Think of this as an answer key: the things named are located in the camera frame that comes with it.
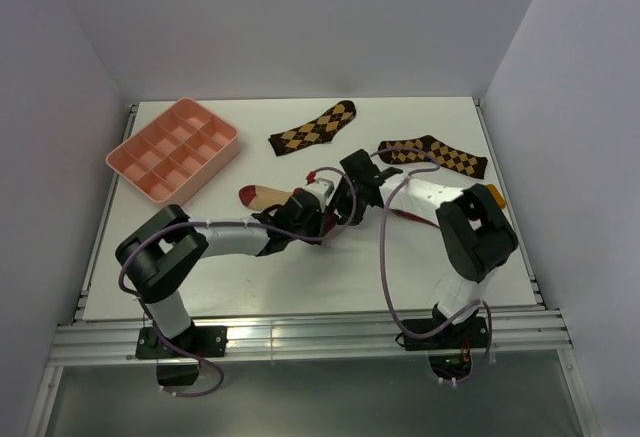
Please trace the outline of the tan maroon purple-striped sock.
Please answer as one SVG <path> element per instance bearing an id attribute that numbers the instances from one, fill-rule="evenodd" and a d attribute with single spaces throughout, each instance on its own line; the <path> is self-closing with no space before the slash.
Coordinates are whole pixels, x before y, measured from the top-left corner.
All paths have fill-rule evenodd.
<path id="1" fill-rule="evenodd" d="M 303 187 L 298 187 L 291 192 L 286 192 L 265 186 L 247 185 L 239 190 L 238 196 L 245 207 L 256 211 L 260 215 L 265 215 L 266 222 L 272 225 L 272 213 L 276 210 L 276 207 L 284 204 L 295 191 L 304 191 Z M 327 206 L 324 212 L 325 220 L 321 237 L 325 236 L 337 226 L 337 216 L 334 213 L 329 213 Z"/>

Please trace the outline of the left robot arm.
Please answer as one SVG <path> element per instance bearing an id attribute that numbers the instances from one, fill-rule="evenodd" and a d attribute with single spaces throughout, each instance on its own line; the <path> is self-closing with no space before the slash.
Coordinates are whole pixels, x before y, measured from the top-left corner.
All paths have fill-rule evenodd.
<path id="1" fill-rule="evenodd" d="M 195 221 L 171 204 L 119 244 L 120 278 L 128 279 L 159 328 L 159 345 L 183 356 L 195 343 L 195 332 L 179 288 L 202 259 L 214 256 L 268 256 L 301 240 L 318 243 L 327 198 L 297 189 L 284 205 L 245 219 Z"/>

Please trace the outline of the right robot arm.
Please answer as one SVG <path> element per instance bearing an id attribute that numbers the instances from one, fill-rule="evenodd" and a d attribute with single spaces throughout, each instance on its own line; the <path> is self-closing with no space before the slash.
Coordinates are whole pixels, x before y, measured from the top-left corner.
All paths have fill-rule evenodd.
<path id="1" fill-rule="evenodd" d="M 356 203 L 354 220 L 367 208 L 379 207 L 424 220 L 440 230 L 453 274 L 434 307 L 433 335 L 443 346 L 457 345 L 466 336 L 466 321 L 480 306 L 489 281 L 518 247 L 494 188 L 443 186 L 403 173 L 353 177 L 351 181 L 353 187 L 341 181 L 331 200 L 341 217 L 348 218 Z"/>

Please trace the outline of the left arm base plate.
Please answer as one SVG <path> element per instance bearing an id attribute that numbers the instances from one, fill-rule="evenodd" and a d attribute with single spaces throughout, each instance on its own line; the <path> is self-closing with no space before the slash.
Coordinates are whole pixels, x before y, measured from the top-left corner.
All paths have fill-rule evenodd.
<path id="1" fill-rule="evenodd" d="M 190 354 L 200 357 L 219 358 L 225 355 L 227 328 L 225 326 L 196 326 L 193 337 L 187 344 L 175 341 L 174 346 L 185 348 Z M 158 337 L 152 327 L 143 327 L 138 335 L 135 358 L 138 360 L 156 360 L 183 358 L 184 355 L 171 350 Z"/>

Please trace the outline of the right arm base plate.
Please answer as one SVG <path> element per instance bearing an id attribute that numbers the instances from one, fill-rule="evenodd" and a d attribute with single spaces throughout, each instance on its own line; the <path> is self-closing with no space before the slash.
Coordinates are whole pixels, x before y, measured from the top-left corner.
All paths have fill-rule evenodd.
<path id="1" fill-rule="evenodd" d="M 464 323 L 449 325 L 427 339 L 399 333 L 395 342 L 407 351 L 470 350 L 485 348 L 489 337 L 486 320 L 476 316 Z"/>

